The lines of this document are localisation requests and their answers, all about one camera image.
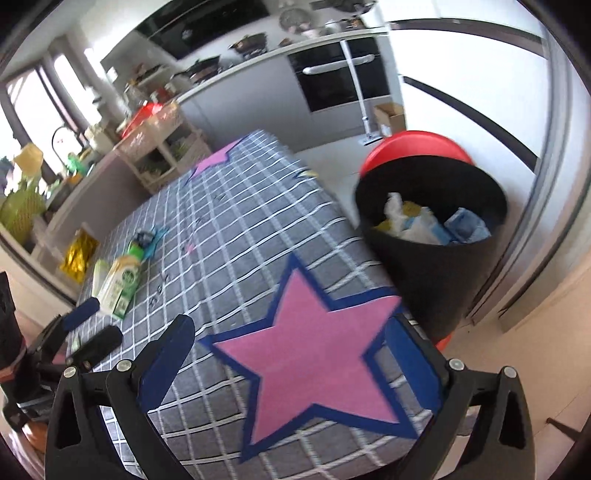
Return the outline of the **black kitchen faucet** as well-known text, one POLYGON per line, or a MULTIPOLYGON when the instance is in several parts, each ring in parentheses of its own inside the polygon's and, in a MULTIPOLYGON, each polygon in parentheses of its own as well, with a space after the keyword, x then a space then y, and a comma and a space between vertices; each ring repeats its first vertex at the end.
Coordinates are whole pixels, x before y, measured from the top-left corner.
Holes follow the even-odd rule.
POLYGON ((83 145, 71 128, 66 125, 58 127, 52 134, 51 148, 59 160, 61 174, 87 175, 87 168, 81 160, 83 145))

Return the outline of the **black trash bin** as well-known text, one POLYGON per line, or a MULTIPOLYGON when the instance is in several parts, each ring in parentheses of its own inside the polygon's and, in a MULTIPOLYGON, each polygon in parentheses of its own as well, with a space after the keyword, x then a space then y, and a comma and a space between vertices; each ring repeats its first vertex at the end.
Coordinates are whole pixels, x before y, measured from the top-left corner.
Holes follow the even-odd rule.
POLYGON ((500 185, 471 164, 439 156, 388 161, 360 176, 355 191, 360 229, 415 320, 433 342, 448 337, 468 313, 497 261, 508 205, 500 185), (379 230, 390 194, 428 207, 439 222, 459 208, 478 215, 489 238, 427 245, 379 230))

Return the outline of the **white green bottle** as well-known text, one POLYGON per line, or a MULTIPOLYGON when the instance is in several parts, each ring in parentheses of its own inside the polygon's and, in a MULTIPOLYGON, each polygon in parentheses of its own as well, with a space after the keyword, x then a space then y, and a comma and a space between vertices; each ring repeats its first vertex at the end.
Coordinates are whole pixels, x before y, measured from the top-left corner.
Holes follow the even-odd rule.
POLYGON ((98 293, 100 311, 123 320, 139 284, 144 251, 131 242, 124 255, 115 259, 98 293))

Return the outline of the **green white lotion tube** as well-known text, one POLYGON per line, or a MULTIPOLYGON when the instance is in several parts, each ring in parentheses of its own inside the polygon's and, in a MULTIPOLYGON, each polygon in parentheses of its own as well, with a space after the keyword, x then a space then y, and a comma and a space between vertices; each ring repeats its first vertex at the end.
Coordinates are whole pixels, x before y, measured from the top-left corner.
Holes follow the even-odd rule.
POLYGON ((110 271, 110 263, 104 259, 98 259, 94 264, 92 276, 92 296, 97 298, 110 271))

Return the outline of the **gold foil bag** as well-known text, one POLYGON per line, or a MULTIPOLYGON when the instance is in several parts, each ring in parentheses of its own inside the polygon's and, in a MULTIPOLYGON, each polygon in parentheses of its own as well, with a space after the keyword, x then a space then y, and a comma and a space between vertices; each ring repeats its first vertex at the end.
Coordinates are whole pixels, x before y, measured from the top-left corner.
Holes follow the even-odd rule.
POLYGON ((76 231, 60 265, 68 278, 82 284, 100 242, 84 228, 76 231))

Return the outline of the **green mesh colander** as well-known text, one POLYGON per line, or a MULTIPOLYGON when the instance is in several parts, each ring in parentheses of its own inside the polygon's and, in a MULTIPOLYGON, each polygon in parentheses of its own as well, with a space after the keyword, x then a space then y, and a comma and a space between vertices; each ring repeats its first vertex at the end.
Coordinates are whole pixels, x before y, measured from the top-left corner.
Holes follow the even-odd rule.
POLYGON ((12 191, 1 207, 1 224, 20 245, 31 236, 33 218, 45 211, 45 199, 39 193, 39 177, 19 182, 18 189, 12 191))

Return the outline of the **grey checked tablecloth with stars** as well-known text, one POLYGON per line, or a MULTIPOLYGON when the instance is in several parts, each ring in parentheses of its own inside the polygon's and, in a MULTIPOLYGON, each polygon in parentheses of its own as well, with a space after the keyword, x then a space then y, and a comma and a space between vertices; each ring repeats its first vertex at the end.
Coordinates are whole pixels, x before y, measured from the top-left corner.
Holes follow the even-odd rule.
MULTIPOLYGON (((324 188, 257 130, 126 218, 101 246, 144 251, 122 344, 90 373, 135 360, 179 315, 192 348, 148 418, 189 479, 390 479, 432 412, 386 344, 414 321, 324 188)), ((113 410, 100 412, 134 479, 146 479, 113 410)))

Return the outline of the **beige plastic storage rack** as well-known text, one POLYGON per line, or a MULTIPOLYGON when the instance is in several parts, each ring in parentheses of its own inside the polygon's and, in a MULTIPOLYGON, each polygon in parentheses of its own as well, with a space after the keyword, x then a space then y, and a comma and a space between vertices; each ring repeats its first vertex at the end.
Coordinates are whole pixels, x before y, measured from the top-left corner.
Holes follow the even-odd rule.
POLYGON ((176 102, 157 106, 153 115, 129 128, 115 151, 150 194, 212 154, 204 131, 186 119, 176 102))

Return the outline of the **blue plastic wrapper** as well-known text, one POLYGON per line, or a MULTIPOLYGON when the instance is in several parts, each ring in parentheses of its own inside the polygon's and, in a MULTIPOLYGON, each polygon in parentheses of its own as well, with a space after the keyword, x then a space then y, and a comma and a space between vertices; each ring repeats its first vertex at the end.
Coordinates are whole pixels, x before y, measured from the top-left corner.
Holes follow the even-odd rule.
POLYGON ((459 208, 445 223, 445 228, 457 243, 472 244, 491 237, 486 223, 474 212, 459 208))

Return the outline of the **red plastic basket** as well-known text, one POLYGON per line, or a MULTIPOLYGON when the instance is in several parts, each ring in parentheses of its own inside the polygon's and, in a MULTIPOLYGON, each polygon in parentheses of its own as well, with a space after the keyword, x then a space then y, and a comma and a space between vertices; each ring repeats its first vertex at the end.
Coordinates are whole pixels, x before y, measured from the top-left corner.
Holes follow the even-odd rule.
POLYGON ((157 114, 163 105, 160 103, 145 103, 139 108, 135 115, 129 120, 121 133, 121 138, 127 137, 135 128, 137 128, 142 122, 157 114))

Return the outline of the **black wok on stove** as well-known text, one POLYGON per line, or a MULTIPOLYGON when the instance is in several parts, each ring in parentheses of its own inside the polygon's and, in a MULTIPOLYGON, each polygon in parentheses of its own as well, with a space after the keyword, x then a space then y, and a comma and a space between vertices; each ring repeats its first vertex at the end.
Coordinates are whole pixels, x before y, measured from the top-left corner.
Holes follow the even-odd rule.
POLYGON ((198 59, 182 73, 193 84, 204 82, 219 73, 220 59, 221 57, 219 55, 198 59))

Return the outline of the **black range hood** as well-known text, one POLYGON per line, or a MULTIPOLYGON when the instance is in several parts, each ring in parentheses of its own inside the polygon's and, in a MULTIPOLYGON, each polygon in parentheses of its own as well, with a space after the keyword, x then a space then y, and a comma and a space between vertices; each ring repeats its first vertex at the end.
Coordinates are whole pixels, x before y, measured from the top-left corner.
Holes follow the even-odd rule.
POLYGON ((222 35, 269 16, 259 0, 174 0, 149 15, 135 30, 181 60, 222 35))

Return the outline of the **white mop pole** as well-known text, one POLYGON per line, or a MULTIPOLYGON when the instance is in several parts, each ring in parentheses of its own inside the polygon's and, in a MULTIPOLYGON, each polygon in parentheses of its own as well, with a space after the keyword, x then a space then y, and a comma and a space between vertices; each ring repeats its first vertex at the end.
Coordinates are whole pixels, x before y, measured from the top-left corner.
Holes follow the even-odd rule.
POLYGON ((351 54, 351 50, 349 49, 349 44, 346 42, 346 40, 341 40, 339 41, 339 45, 341 45, 342 53, 345 56, 346 65, 348 65, 349 73, 352 77, 353 87, 355 87, 356 97, 358 98, 358 103, 362 114, 363 131, 365 134, 363 134, 363 137, 360 138, 359 143, 363 146, 369 146, 380 141, 382 136, 378 131, 374 131, 372 128, 370 128, 370 119, 367 112, 366 101, 365 97, 363 97, 361 82, 359 80, 358 74, 356 73, 356 65, 353 63, 353 56, 351 54))

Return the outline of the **cardboard box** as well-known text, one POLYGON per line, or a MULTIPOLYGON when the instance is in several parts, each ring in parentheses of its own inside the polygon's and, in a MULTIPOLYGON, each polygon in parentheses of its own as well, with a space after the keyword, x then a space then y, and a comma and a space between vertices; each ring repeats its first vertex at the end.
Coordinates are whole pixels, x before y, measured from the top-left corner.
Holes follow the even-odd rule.
POLYGON ((374 115, 383 137, 392 137, 407 129, 403 105, 394 102, 375 105, 374 115))

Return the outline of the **dark cooking pot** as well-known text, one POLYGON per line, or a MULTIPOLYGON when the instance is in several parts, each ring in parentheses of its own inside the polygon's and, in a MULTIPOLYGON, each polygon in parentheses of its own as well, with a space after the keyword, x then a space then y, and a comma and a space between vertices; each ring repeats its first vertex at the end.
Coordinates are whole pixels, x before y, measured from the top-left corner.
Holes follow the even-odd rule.
POLYGON ((243 58, 250 58, 259 54, 267 52, 267 36, 266 33, 256 33, 252 35, 245 35, 238 42, 233 43, 228 47, 229 50, 235 51, 243 58))

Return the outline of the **black built-in oven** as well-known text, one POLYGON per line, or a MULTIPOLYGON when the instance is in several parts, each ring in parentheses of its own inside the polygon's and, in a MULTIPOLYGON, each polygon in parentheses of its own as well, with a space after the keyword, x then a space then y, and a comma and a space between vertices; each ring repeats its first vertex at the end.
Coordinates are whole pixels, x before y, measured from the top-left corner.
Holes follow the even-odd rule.
MULTIPOLYGON (((363 98, 389 95, 390 88, 377 40, 369 37, 346 40, 346 43, 363 98)), ((293 53, 287 58, 311 112, 358 100, 341 42, 293 53)))

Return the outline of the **white refrigerator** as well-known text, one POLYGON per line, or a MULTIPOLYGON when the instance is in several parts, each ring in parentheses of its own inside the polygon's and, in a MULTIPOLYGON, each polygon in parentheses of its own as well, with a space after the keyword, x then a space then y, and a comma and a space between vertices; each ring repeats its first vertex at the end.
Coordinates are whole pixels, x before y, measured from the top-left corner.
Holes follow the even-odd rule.
POLYGON ((381 1, 408 126, 444 135, 506 189, 530 187, 549 117, 545 29, 517 1, 381 1))

